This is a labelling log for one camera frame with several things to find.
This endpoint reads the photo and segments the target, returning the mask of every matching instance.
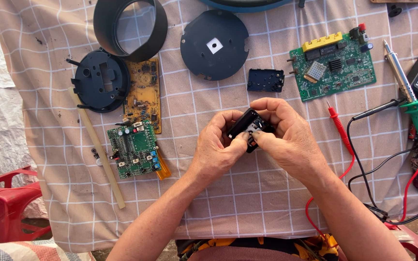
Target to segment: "red stool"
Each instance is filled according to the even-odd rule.
[[[37,175],[35,171],[30,170],[30,166],[0,175],[0,182],[3,181],[4,188],[6,188],[0,188],[0,243],[31,241],[51,230],[51,226],[40,228],[21,222],[25,218],[23,212],[26,206],[34,199],[41,197],[41,190],[38,181],[21,187],[26,189],[8,189],[12,186],[12,178],[20,173]],[[22,229],[34,231],[34,233],[26,234]]]

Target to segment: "circuit board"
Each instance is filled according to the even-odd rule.
[[[161,170],[159,147],[150,121],[108,130],[107,135],[112,146],[110,158],[116,161],[121,179]]]
[[[161,129],[161,102],[159,94],[159,60],[126,62],[131,75],[131,88],[124,101],[124,121],[132,123],[148,120],[154,133]]]
[[[291,73],[295,74],[303,102],[377,81],[370,51],[365,51],[367,42],[360,44],[360,39],[351,39],[350,33],[343,34],[342,39],[339,35],[339,41],[319,49],[305,53],[303,46],[290,51],[294,69]]]

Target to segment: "electrolytic capacitor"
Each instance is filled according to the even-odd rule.
[[[360,47],[360,51],[361,52],[366,52],[366,51],[368,51],[372,48],[373,48],[373,44],[372,43],[367,43],[367,44],[364,44],[363,46]]]

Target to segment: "forearm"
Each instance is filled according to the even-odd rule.
[[[192,170],[183,175],[120,236],[108,261],[154,261],[171,240],[183,213],[207,186]]]
[[[411,260],[390,230],[328,167],[320,172],[305,185],[349,260]]]

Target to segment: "hand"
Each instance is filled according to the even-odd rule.
[[[198,175],[197,178],[206,185],[226,173],[246,152],[247,132],[240,133],[233,140],[225,133],[242,114],[239,110],[220,111],[199,134],[189,172]]]
[[[261,98],[251,108],[270,122],[275,133],[252,134],[259,147],[277,164],[301,182],[307,182],[317,170],[331,171],[309,128],[309,124],[283,99]]]

